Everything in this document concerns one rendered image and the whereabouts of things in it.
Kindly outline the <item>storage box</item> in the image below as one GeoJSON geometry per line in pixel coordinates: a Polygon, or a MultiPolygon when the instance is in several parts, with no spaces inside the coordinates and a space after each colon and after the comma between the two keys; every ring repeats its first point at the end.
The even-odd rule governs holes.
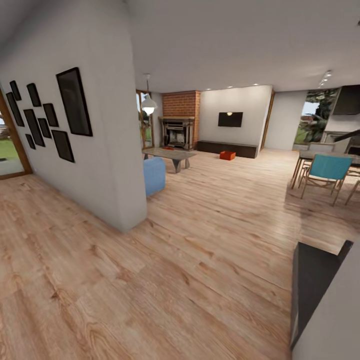
{"type": "Polygon", "coordinates": [[[235,159],[235,156],[236,156],[235,152],[224,151],[224,152],[220,152],[219,159],[231,161],[231,160],[235,159]]]}

